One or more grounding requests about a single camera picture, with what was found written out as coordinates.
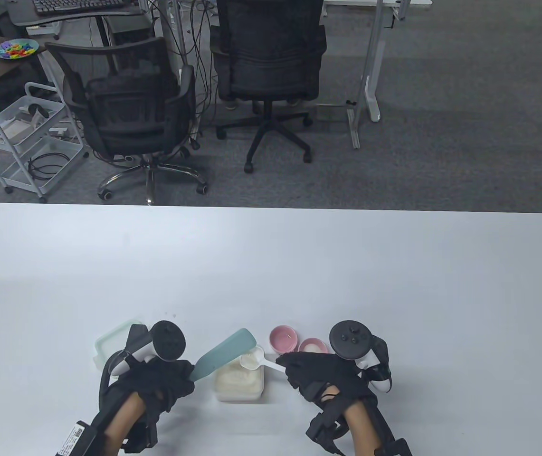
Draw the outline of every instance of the pink bowl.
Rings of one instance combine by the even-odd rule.
[[[307,345],[315,345],[315,347],[319,348],[321,353],[328,353],[328,347],[325,346],[325,343],[323,343],[321,340],[316,339],[315,337],[309,337],[308,339],[305,339],[301,346],[298,348],[299,352],[304,352],[304,348],[307,347]]]
[[[294,328],[280,325],[274,328],[271,334],[269,334],[269,342],[273,350],[278,354],[294,352],[298,346],[298,336]]]

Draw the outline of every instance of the label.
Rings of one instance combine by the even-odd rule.
[[[57,452],[59,456],[70,456],[71,452],[73,452],[73,449],[75,449],[75,445],[77,445],[79,437],[84,430],[84,426],[81,426],[79,423],[75,424],[75,427],[73,427],[73,430],[71,430],[68,438],[64,442],[64,445],[62,446],[60,451]]]

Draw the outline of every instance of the black mesh office chair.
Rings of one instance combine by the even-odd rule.
[[[198,193],[207,192],[199,172],[165,161],[174,153],[189,155],[184,144],[195,116],[195,76],[185,65],[178,84],[162,38],[97,48],[47,43],[47,50],[64,71],[64,100],[91,148],[105,161],[141,158],[140,165],[103,180],[100,198],[109,200],[106,187],[138,170],[146,171],[149,205],[155,202],[157,170],[188,174],[199,183]]]
[[[281,122],[303,119],[308,113],[273,116],[273,102],[319,94],[321,56],[326,50],[325,29],[319,25],[323,0],[218,0],[220,25],[210,28],[210,50],[218,73],[221,100],[264,102],[262,116],[216,127],[218,139],[227,128],[258,126],[247,153],[246,173],[253,171],[252,157],[267,131],[275,130],[304,150],[311,162],[311,148]]]

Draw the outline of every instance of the white spoon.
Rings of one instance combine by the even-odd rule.
[[[276,371],[285,373],[285,367],[265,358],[265,350],[264,348],[260,347],[260,345],[256,345],[252,350],[241,355],[239,358],[239,363],[241,364],[241,367],[247,369],[248,371],[255,371],[258,369],[258,367],[264,365],[270,367],[271,369],[275,369]]]

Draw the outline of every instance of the black glove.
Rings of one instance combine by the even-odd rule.
[[[188,396],[195,390],[195,384],[189,380],[194,368],[186,360],[167,362],[154,358],[119,376],[119,379],[108,387],[105,395],[112,393],[113,389],[136,391],[146,404],[148,423],[156,423],[159,415],[169,412],[178,398]]]
[[[336,354],[299,351],[282,354],[276,362],[285,367],[292,387],[298,388],[307,401],[315,402],[320,408],[323,408],[321,395],[330,385],[336,386],[343,397],[373,397],[376,402],[376,396],[368,388],[368,381],[359,377],[360,369],[355,361],[348,361]]]

